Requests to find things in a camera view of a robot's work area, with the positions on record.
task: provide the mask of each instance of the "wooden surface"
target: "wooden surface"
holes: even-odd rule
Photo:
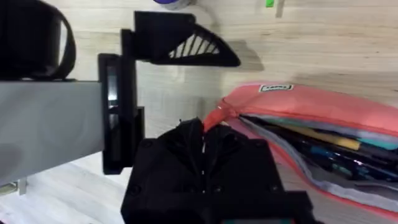
[[[133,28],[133,10],[162,10],[151,0],[48,0],[68,17],[78,44],[71,74],[96,80],[96,54],[119,52],[118,30]],[[221,35],[243,62],[240,68],[159,67],[138,64],[139,103],[147,136],[179,119],[203,118],[240,83],[299,83],[398,106],[398,1],[286,0],[284,15],[265,0],[198,0],[184,12]],[[287,189],[304,189],[283,167]],[[27,195],[0,198],[0,220],[13,223],[122,223],[119,207],[129,170],[101,174],[99,154],[31,177]],[[309,191],[325,223],[395,223]]]

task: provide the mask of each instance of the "gray fabric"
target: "gray fabric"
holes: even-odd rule
[[[355,189],[350,183],[346,183],[343,180],[339,180],[336,183],[330,182],[331,180],[325,180],[326,176],[322,177],[321,180],[318,180],[322,174],[313,174],[313,171],[308,168],[308,164],[301,158],[300,154],[295,150],[293,146],[291,146],[287,141],[280,138],[278,135],[254,124],[253,122],[241,118],[241,121],[247,125],[251,130],[258,133],[258,135],[264,137],[268,141],[272,141],[278,146],[280,146],[285,152],[293,159],[293,161],[298,165],[298,167],[305,174],[307,179],[316,185],[318,188],[329,192],[333,195],[339,196],[341,198],[346,198],[352,200],[354,202],[358,202],[364,205],[370,205],[373,207],[379,207],[385,210],[389,210],[392,212],[398,212],[398,200],[394,200],[394,198],[387,198],[382,195],[386,195],[386,188],[384,184],[378,185],[379,190],[375,191],[374,189],[370,190],[371,193],[362,192]]]

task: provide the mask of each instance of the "fabric pouch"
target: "fabric pouch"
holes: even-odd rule
[[[398,146],[397,108],[310,86],[248,83],[224,97],[204,124],[209,130],[225,121],[251,138],[264,138],[275,161],[293,168],[309,186],[340,202],[398,219],[398,182],[349,180],[328,172],[309,162],[286,138],[252,118],[352,136],[358,142],[378,142],[379,147],[383,142],[386,153],[396,153],[391,146]],[[398,177],[397,169],[389,174]]]

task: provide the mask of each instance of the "black mount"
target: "black mount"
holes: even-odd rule
[[[99,54],[103,85],[103,171],[132,167],[144,139],[144,109],[137,106],[136,60],[157,65],[237,67],[240,60],[191,14],[135,12],[136,31],[121,31],[121,55]]]

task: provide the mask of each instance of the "green object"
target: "green object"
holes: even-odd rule
[[[373,146],[378,146],[383,149],[387,149],[387,150],[395,150],[398,148],[397,144],[390,143],[390,142],[383,142],[383,141],[377,141],[377,140],[373,140],[373,139],[364,139],[364,138],[360,138],[358,140],[361,142],[371,144]]]
[[[274,0],[266,0],[266,7],[274,7]]]

